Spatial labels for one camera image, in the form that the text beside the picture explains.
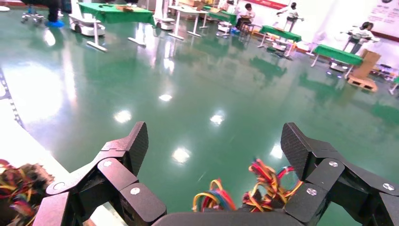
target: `green tablecloth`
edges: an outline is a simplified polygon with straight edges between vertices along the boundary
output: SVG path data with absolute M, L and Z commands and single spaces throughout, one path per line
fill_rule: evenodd
M 299 42 L 302 40 L 300 35 L 291 33 L 291 32 L 285 32 L 285 31 L 280 31 L 274 27 L 270 26 L 262 26 L 261 30 L 259 33 L 264 34 L 264 33 L 270 33 L 270 34 L 275 34 L 277 36 L 280 36 L 282 38 L 288 39 L 288 40 L 293 40 L 294 42 Z
M 335 49 L 325 45 L 319 45 L 313 51 L 316 54 L 323 55 L 350 65 L 360 65 L 363 62 L 363 58 L 345 51 Z
M 79 3 L 79 5 L 82 13 L 90 13 L 103 23 L 141 22 L 155 26 L 152 12 L 143 8 L 134 8 L 134 12 L 122 12 L 113 4 Z
M 204 6 L 202 8 L 202 10 L 209 12 L 208 16 L 210 16 L 210 17 L 213 17 L 213 18 L 221 20 L 221 21 L 229 22 L 233 26 L 235 26 L 237 24 L 237 15 L 236 14 L 228 13 L 228 12 L 226 12 L 224 10 L 222 10 L 219 13 L 212 13 L 212 12 L 209 11 L 211 8 L 212 7 L 210 7 L 210 6 Z

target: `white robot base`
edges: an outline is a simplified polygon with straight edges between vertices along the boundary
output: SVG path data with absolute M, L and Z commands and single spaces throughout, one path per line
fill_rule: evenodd
M 175 28 L 174 19 L 172 18 L 156 18 L 155 23 L 157 27 L 165 31 L 172 31 Z
M 278 49 L 278 50 L 280 50 L 280 51 L 286 51 L 286 48 L 287 48 L 287 47 L 284 46 L 284 45 L 279 45 L 279 44 L 273 42 L 273 48 Z
M 339 72 L 346 72 L 348 70 L 347 66 L 339 65 L 337 63 L 331 63 L 330 68 Z
M 226 25 L 220 25 L 220 24 L 218 24 L 217 29 L 220 30 L 220 31 L 222 31 L 222 32 L 224 32 L 224 33 L 228 33 L 229 30 L 230 30 L 230 27 L 229 27 L 229 26 L 226 26 Z
M 94 36 L 94 19 L 93 18 L 81 18 L 69 14 L 70 28 L 76 33 L 83 34 L 85 36 Z M 97 35 L 105 35 L 105 27 L 101 24 L 101 21 L 97 20 Z

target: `table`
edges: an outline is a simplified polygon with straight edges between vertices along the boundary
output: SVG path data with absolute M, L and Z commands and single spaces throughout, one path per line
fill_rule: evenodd
M 302 40 L 302 37 L 300 35 L 297 35 L 297 34 L 294 34 L 291 32 L 282 31 L 282 30 L 279 30 L 279 29 L 276 29 L 274 27 L 267 26 L 267 25 L 262 26 L 259 33 L 263 34 L 263 39 L 262 39 L 261 44 L 258 46 L 258 48 L 264 47 L 263 43 L 264 43 L 264 39 L 266 38 L 266 33 L 274 34 L 274 35 L 280 36 L 282 38 L 285 38 L 286 40 L 292 40 L 294 42 L 299 42 Z M 290 55 L 293 47 L 294 47 L 294 45 L 291 45 L 291 47 L 288 50 L 288 53 L 285 55 L 286 57 Z
M 200 16 L 200 14 L 205 14 L 206 15 L 208 13 L 207 11 L 203 11 L 203 10 L 197 11 L 194 8 L 182 7 L 182 6 L 169 6 L 169 8 L 177 10 L 177 19 L 176 19 L 175 29 L 174 29 L 173 33 L 169 33 L 170 36 L 178 38 L 180 40 L 184 40 L 184 38 L 182 36 L 179 36 L 177 34 L 178 28 L 179 28 L 179 22 L 180 22 L 180 12 L 183 12 L 183 13 L 192 14 L 192 15 L 196 14 L 194 28 L 193 28 L 192 32 L 187 32 L 187 33 L 192 34 L 192 35 L 197 36 L 197 37 L 201 37 L 201 35 L 196 33 L 197 24 L 198 24 L 198 17 Z
M 122 12 L 116 9 L 116 6 L 125 5 L 113 5 L 113 4 L 102 4 L 102 3 L 79 3 L 82 13 L 90 13 L 94 18 L 94 42 L 88 41 L 87 44 L 97 48 L 101 51 L 106 52 L 107 49 L 98 44 L 97 35 L 97 20 L 103 23 L 125 23 L 125 22 L 141 22 L 151 24 L 155 27 L 155 22 L 152 17 L 152 12 L 143 8 L 136 7 L 134 12 Z M 145 35 L 143 36 L 143 41 L 137 40 L 135 38 L 128 38 L 139 45 L 145 46 Z
M 363 63 L 363 58 L 355 54 L 347 53 L 345 51 L 335 49 L 326 45 L 318 45 L 313 52 L 316 53 L 316 58 L 314 59 L 311 67 L 315 65 L 317 59 L 319 58 L 319 55 L 326 56 L 351 65 L 350 69 L 345 74 L 345 78 L 348 77 L 349 73 L 352 71 L 355 65 L 360 65 Z
M 398 87 L 398 85 L 399 85 L 399 77 L 397 77 L 397 78 L 395 78 L 395 79 L 393 80 L 393 86 L 392 86 L 391 89 L 388 90 L 389 93 L 391 93 L 392 95 L 394 95 L 394 92 L 395 92 L 396 88 Z
M 237 24 L 237 15 L 236 14 L 228 13 L 228 12 L 226 12 L 224 10 L 222 10 L 222 11 L 220 11 L 218 13 L 213 13 L 213 12 L 210 12 L 211 8 L 212 7 L 210 7 L 210 6 L 204 6 L 203 7 L 204 10 L 208 11 L 208 14 L 209 14 L 210 17 L 218 19 L 218 20 L 221 20 L 221 21 L 228 22 L 228 23 L 230 23 L 233 26 L 235 26 Z M 207 28 L 207 26 L 205 26 L 206 21 L 207 21 L 207 15 L 205 14 L 204 24 L 202 25 L 202 27 L 199 27 L 199 28 Z

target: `wooden pallet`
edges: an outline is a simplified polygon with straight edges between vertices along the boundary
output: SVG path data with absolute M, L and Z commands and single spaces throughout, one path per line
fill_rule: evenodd
M 378 90 L 378 87 L 375 84 L 375 82 L 369 78 L 357 78 L 352 75 L 349 75 L 346 80 L 348 81 L 349 84 L 360 87 L 365 90 L 369 90 L 372 92 L 376 92 Z

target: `blue shoe cover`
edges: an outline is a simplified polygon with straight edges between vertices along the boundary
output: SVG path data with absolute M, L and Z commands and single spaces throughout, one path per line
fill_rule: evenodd
M 48 21 L 48 22 L 46 23 L 46 26 L 48 26 L 48 27 L 63 27 L 63 26 L 64 26 L 64 23 L 63 23 L 62 21 L 57 21 L 57 22 L 50 22 L 50 21 Z

